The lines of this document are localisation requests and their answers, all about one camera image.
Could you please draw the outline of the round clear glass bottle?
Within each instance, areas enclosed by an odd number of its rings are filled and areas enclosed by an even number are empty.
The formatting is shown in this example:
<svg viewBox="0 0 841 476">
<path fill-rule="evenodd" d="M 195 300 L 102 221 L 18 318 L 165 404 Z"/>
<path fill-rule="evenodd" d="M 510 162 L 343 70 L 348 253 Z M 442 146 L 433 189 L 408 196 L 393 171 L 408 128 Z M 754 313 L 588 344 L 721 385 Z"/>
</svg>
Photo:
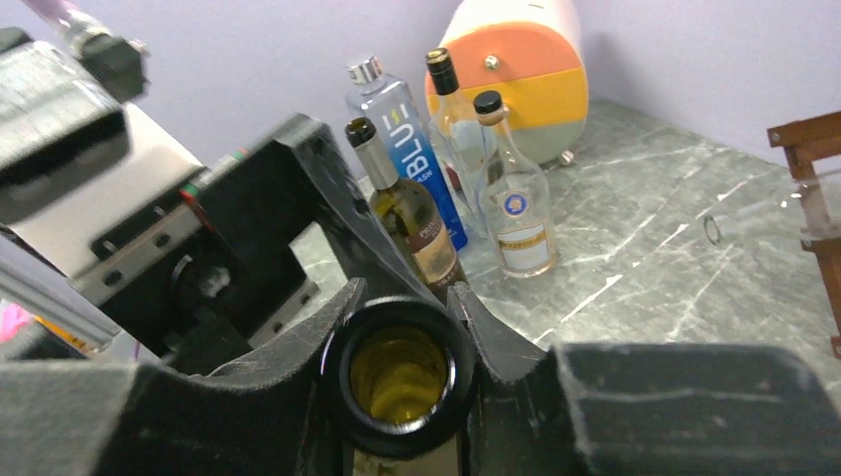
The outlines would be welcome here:
<svg viewBox="0 0 841 476">
<path fill-rule="evenodd" d="M 479 93 L 473 107 L 483 137 L 475 196 L 488 238 L 505 274 L 538 276 L 557 260 L 545 172 L 516 146 L 500 92 Z"/>
</svg>

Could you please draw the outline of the square clear whisky bottle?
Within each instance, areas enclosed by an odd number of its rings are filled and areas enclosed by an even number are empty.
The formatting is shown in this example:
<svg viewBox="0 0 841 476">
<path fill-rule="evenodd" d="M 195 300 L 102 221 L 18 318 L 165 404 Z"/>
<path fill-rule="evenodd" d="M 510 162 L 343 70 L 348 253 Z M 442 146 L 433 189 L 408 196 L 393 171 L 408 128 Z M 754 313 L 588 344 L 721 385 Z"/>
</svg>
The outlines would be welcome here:
<svg viewBox="0 0 841 476">
<path fill-rule="evenodd" d="M 438 146 L 438 156 L 455 170 L 460 189 L 472 218 L 471 227 L 486 239 L 488 229 L 477 202 L 477 186 L 491 184 L 502 176 L 502 164 L 494 161 L 484 169 L 485 160 L 497 150 L 496 139 L 479 124 L 472 103 L 461 92 L 451 54 L 436 48 L 425 55 L 425 64 L 438 99 L 431 114 L 430 132 Z"/>
</svg>

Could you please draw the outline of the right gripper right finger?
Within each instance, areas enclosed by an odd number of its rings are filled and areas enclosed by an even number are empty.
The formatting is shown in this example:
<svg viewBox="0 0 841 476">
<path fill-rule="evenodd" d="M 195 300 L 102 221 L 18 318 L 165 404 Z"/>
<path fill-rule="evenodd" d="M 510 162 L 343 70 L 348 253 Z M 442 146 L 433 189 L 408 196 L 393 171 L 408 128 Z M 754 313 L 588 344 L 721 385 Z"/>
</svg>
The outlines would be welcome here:
<svg viewBox="0 0 841 476">
<path fill-rule="evenodd" d="M 540 349 L 465 285 L 447 304 L 479 357 L 476 475 L 836 475 L 840 416 L 775 347 L 563 343 Z"/>
</svg>

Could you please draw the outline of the green wine bottle silver cap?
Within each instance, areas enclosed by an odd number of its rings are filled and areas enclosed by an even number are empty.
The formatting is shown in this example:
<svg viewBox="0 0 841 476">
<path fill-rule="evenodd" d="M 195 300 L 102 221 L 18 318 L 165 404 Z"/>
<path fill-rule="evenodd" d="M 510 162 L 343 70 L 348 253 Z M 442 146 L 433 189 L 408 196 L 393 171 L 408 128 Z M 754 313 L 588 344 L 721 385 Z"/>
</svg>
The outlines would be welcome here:
<svg viewBox="0 0 841 476">
<path fill-rule="evenodd" d="M 344 134 L 374 188 L 369 205 L 409 267 L 441 302 L 467 278 L 437 205 L 419 182 L 399 175 L 374 123 L 352 119 Z"/>
</svg>

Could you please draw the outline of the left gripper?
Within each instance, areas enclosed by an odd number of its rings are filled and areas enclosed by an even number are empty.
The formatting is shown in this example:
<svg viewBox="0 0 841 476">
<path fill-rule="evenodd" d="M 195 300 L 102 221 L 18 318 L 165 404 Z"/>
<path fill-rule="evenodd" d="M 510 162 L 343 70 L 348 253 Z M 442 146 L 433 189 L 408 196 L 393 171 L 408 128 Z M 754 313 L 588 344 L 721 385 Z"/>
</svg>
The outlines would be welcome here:
<svg viewBox="0 0 841 476">
<path fill-rule="evenodd" d="M 163 217 L 72 280 L 165 364 L 206 375 L 282 331 L 317 294 L 292 250 L 319 225 L 344 275 L 377 297 L 434 300 L 371 211 L 330 128 L 295 113 L 187 182 Z"/>
</svg>

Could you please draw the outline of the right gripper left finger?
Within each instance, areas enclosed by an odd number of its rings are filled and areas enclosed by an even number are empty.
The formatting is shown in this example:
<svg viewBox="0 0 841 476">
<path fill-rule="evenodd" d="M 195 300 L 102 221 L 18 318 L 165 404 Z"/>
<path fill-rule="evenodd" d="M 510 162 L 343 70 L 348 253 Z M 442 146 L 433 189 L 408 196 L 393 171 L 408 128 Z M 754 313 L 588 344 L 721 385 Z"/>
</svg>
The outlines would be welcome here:
<svg viewBox="0 0 841 476">
<path fill-rule="evenodd" d="M 1 366 L 5 475 L 343 475 L 352 455 L 318 382 L 334 324 L 366 294 L 349 281 L 319 311 L 208 376 L 148 363 Z"/>
</svg>

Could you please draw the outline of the green wine bottle black cap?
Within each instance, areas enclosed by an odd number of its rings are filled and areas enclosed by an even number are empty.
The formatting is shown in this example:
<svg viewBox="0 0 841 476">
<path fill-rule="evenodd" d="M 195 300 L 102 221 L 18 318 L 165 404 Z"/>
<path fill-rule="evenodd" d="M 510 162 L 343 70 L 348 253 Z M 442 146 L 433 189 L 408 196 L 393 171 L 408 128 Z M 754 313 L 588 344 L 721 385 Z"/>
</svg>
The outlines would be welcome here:
<svg viewBox="0 0 841 476">
<path fill-rule="evenodd" d="M 478 357 L 466 328 L 416 297 L 362 303 L 324 346 L 319 393 L 337 475 L 468 475 Z"/>
</svg>

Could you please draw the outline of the blue glass bottle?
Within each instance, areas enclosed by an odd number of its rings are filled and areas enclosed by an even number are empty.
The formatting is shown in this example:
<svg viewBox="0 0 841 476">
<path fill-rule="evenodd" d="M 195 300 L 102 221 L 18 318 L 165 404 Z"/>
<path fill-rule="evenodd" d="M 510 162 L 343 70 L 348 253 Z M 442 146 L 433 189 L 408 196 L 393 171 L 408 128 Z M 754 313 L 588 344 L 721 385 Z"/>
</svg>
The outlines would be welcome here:
<svg viewBox="0 0 841 476">
<path fill-rule="evenodd" d="M 428 190 L 452 243 L 458 251 L 462 250 L 468 244 L 468 236 L 408 83 L 385 72 L 372 54 L 351 60 L 346 71 L 354 84 L 345 97 L 348 109 L 375 124 L 399 175 Z"/>
</svg>

